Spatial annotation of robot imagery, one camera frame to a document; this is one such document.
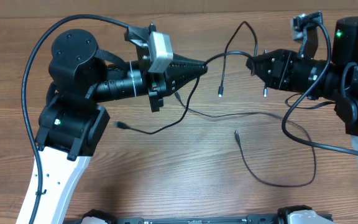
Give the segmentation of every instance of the wooden table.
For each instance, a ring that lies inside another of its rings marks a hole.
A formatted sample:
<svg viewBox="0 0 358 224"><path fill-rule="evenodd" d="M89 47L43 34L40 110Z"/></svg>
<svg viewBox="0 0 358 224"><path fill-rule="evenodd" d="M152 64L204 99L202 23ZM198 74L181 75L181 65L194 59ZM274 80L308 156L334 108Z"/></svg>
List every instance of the wooden table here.
<svg viewBox="0 0 358 224"><path fill-rule="evenodd" d="M254 27L259 53L264 49L298 50L291 40L290 18L302 12L245 12L119 16L135 26L154 22L171 37L176 53L200 60L224 50L243 20ZM323 11L324 23L333 37L337 19L358 16L358 11ZM14 223L29 184L33 154L25 131L20 90L25 63L39 37L59 18L0 19L0 223ZM73 21L45 41L32 66L27 102L34 134L52 81L48 65L50 47L67 29L86 29L99 46L135 60L135 49L124 42L124 30L99 21ZM325 58L320 39L316 58ZM253 52L254 41L244 28L230 49ZM209 66L191 100L193 109L212 114L264 111L284 115L284 99L291 93L269 90L251 77L244 57L228 57L225 92L218 98L222 60ZM193 84L179 92L186 100ZM155 130L176 121L183 108L174 96L165 98L159 113L151 113L144 97L102 103L111 121ZM351 147L350 136L333 107L295 111L291 119L304 126L313 140ZM246 170L233 132L241 135L245 157L260 178L280 184L301 184L313 174L311 149L289 140L280 122L262 115L230 119L204 119L188 113L182 123L154 136L113 128L109 123L91 164L79 181L67 218L78 218L92 208L120 217L222 217L248 213L275 213L289 205L309 205L319 213L332 213L338 223L358 223L358 168L356 158L317 149L318 173L307 187L283 189L257 182ZM295 128L291 131L299 136Z"/></svg>

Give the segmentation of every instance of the green indicator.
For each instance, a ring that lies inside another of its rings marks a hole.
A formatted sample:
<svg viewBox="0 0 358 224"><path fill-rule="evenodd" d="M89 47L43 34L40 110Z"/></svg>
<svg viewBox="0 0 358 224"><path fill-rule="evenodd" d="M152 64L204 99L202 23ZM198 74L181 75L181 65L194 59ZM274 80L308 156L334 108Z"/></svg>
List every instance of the green indicator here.
<svg viewBox="0 0 358 224"><path fill-rule="evenodd" d="M341 30L337 30L335 35L336 37L342 37L343 32Z"/></svg>

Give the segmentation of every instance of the wall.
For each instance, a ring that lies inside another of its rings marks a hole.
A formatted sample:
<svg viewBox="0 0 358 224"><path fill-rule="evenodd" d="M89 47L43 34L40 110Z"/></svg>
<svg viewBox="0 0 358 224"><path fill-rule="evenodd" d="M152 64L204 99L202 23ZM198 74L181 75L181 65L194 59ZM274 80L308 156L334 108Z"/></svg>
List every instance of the wall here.
<svg viewBox="0 0 358 224"><path fill-rule="evenodd" d="M0 0L0 18L358 9L358 0Z"/></svg>

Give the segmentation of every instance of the wooden surface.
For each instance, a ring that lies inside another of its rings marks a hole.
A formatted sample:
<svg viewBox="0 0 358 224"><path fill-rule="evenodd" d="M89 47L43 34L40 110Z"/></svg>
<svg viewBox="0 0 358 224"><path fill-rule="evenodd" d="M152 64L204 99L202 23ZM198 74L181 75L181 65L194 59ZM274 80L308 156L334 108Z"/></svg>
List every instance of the wooden surface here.
<svg viewBox="0 0 358 224"><path fill-rule="evenodd" d="M153 21L168 33L176 53L206 60L224 50L243 20L254 27L259 53L285 48L298 50L291 41L289 20L300 11L120 16L135 26ZM358 16L357 10L323 11L333 36L337 19ZM29 54L39 37L58 18L0 19L0 223L14 223L29 184L33 155L25 131L20 90ZM73 21L54 32L40 48L27 85L27 102L34 133L52 81L48 65L50 46L67 29L86 29L102 49L135 60L135 49L124 42L124 30L98 21ZM321 39L316 58L325 58ZM231 50L253 52L248 30L239 32ZM202 76L191 107L213 114L265 111L284 115L284 99L291 93L269 90L251 77L246 59L229 57L225 92L218 98L222 60ZM179 90L186 100L194 82ZM103 103L111 121L123 121L144 130L155 130L176 121L183 108L174 96L165 98L159 113L151 113L144 97ZM313 140L350 147L350 136L333 107L295 111L291 119L303 125ZM153 136L106 128L95 155L73 194L67 218L78 218L92 208L120 217L221 217L248 213L275 213L278 208L305 204L319 213L332 213L338 223L358 223L358 168L356 158L317 149L318 173L307 187L281 189L262 185L244 167L233 132L238 130L249 165L260 178L280 184L307 182L313 173L311 149L289 140L280 122L255 115L231 119L204 119L188 113L182 123ZM291 131L304 137L300 131Z"/></svg>
<svg viewBox="0 0 358 224"><path fill-rule="evenodd" d="M358 0L0 0L0 18L358 9Z"/></svg>

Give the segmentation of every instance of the green light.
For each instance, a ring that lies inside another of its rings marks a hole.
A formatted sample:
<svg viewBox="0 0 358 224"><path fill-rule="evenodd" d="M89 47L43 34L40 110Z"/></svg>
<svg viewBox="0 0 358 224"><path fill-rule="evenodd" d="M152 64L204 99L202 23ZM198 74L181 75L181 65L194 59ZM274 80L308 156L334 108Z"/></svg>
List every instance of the green light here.
<svg viewBox="0 0 358 224"><path fill-rule="evenodd" d="M336 37L341 37L343 35L343 33L341 30L337 30L335 35L336 35Z"/></svg>

